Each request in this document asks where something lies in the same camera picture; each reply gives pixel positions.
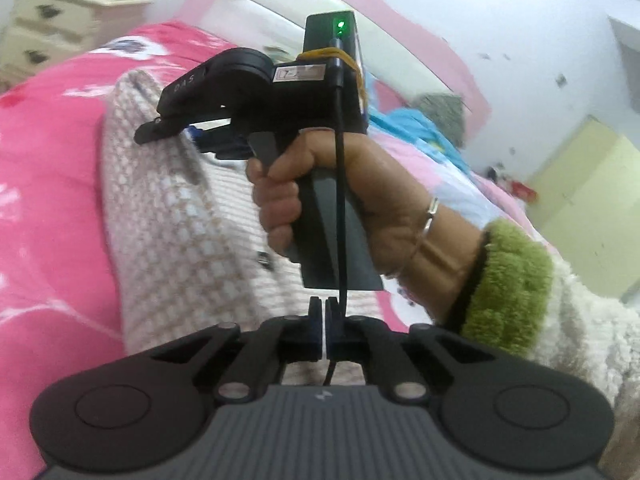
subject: black cable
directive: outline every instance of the black cable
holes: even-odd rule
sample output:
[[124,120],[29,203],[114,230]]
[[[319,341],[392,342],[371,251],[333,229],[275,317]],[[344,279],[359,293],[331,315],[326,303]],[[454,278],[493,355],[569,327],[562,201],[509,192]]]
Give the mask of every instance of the black cable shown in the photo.
[[[347,315],[347,225],[345,212],[345,190],[347,171],[344,165],[344,119],[342,117],[342,88],[337,86],[334,92],[335,114],[335,231],[338,252],[338,308],[340,315]],[[334,376],[336,361],[329,362],[323,386],[330,386]]]

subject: finger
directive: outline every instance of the finger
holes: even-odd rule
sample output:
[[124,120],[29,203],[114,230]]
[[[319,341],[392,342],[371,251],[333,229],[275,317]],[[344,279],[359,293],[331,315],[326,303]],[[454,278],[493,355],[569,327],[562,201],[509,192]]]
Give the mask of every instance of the finger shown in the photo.
[[295,182],[279,184],[270,178],[262,178],[255,184],[252,195],[255,205],[261,207],[269,202],[297,197],[298,184]]
[[280,256],[286,256],[287,249],[293,241],[293,229],[290,225],[273,228],[267,235],[269,247]]
[[275,227],[296,221],[301,211],[302,204],[297,197],[269,202],[260,209],[260,224],[269,232]]
[[335,168],[335,134],[332,130],[301,130],[287,151],[271,165],[268,177],[276,182],[296,180],[315,166]]
[[252,184],[264,177],[262,163],[257,158],[250,158],[246,164],[246,177]]

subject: white headboard panel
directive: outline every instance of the white headboard panel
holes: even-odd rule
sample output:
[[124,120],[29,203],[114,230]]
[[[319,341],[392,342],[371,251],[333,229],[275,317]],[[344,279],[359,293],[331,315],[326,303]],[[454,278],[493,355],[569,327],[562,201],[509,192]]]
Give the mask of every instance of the white headboard panel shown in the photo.
[[[306,17],[349,9],[341,0],[215,0],[199,26],[241,46],[277,47],[294,58],[302,50]],[[365,68],[406,101],[424,92],[450,92],[404,46],[356,9]]]

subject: yellow panel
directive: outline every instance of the yellow panel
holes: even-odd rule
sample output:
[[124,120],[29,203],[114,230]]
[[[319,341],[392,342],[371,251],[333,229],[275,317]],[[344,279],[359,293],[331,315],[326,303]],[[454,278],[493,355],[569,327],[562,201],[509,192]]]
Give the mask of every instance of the yellow panel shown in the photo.
[[527,216],[540,231],[545,223],[571,200],[600,161],[606,158],[618,135],[589,118],[558,154],[529,181],[538,201],[527,207]]
[[640,276],[640,152],[620,137],[542,234],[593,292],[620,297]]

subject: hand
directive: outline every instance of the hand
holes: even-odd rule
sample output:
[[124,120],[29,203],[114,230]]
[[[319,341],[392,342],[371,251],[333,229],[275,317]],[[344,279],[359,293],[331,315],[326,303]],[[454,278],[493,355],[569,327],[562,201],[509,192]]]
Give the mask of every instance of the hand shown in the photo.
[[[380,274],[401,269],[415,252],[431,197],[425,188],[377,143],[363,134],[344,134],[347,181],[360,199],[360,216],[369,251]],[[314,167],[335,169],[335,135],[305,130],[265,175],[260,161],[249,160],[254,202],[270,247],[284,254],[293,241],[291,223],[302,209],[295,180]]]

